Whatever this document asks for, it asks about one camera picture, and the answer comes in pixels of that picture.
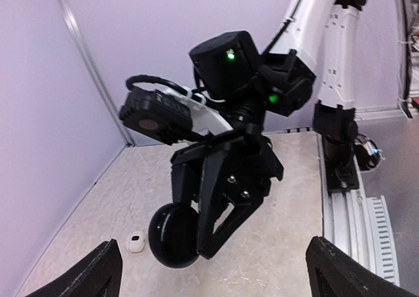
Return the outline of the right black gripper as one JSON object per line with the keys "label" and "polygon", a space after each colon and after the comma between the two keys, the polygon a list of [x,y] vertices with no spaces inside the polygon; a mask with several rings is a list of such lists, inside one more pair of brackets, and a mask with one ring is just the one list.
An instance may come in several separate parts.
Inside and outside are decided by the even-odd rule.
{"label": "right black gripper", "polygon": [[270,193],[284,167],[254,125],[213,135],[171,158],[172,201],[199,207],[197,253],[213,258]]}

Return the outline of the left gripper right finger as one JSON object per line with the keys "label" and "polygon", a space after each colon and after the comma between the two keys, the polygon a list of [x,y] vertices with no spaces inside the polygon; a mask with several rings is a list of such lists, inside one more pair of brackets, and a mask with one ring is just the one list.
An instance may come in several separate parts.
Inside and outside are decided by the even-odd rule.
{"label": "left gripper right finger", "polygon": [[306,250],[311,295],[408,296],[409,292],[375,275],[324,237],[313,237]]}

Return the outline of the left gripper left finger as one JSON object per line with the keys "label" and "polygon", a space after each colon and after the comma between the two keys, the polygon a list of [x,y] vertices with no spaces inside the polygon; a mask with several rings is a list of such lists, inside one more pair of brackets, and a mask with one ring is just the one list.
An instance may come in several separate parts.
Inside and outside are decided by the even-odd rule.
{"label": "left gripper left finger", "polygon": [[55,280],[30,296],[118,296],[122,256],[115,239],[104,241]]}

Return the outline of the white earbud charging case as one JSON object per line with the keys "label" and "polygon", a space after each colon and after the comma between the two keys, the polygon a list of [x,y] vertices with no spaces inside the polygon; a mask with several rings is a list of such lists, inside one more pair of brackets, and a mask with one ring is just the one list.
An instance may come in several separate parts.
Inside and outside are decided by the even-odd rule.
{"label": "white earbud charging case", "polygon": [[134,231],[128,237],[127,250],[129,253],[140,253],[144,250],[146,237],[142,231]]}

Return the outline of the black round charging case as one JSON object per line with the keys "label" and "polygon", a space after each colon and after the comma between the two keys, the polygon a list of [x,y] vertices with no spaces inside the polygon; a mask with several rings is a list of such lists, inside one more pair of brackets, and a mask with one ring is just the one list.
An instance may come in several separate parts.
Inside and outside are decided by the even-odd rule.
{"label": "black round charging case", "polygon": [[196,249],[198,213],[189,205],[169,203],[153,215],[149,246],[154,257],[168,268],[186,268],[193,264]]}

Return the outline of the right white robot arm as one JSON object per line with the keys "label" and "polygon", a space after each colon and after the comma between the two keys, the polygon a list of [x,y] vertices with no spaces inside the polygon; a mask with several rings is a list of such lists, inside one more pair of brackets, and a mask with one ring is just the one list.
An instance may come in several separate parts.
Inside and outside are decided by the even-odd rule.
{"label": "right white robot arm", "polygon": [[153,252],[173,268],[212,258],[262,205],[283,166],[262,136],[267,112],[289,116],[311,97],[319,47],[325,66],[313,128],[321,136],[329,193],[359,188],[354,161],[358,127],[352,85],[355,27],[367,0],[292,0],[262,53],[245,31],[191,50],[200,101],[175,95],[210,137],[177,151],[172,204],[149,228]]}

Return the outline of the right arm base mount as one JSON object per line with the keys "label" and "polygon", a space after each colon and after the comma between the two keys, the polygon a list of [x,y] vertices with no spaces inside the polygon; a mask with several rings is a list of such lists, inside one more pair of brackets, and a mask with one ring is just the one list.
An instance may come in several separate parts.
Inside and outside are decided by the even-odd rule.
{"label": "right arm base mount", "polygon": [[328,193],[357,190],[358,173],[380,165],[382,153],[371,138],[359,133],[354,108],[329,107],[318,101],[313,127],[321,135]]}

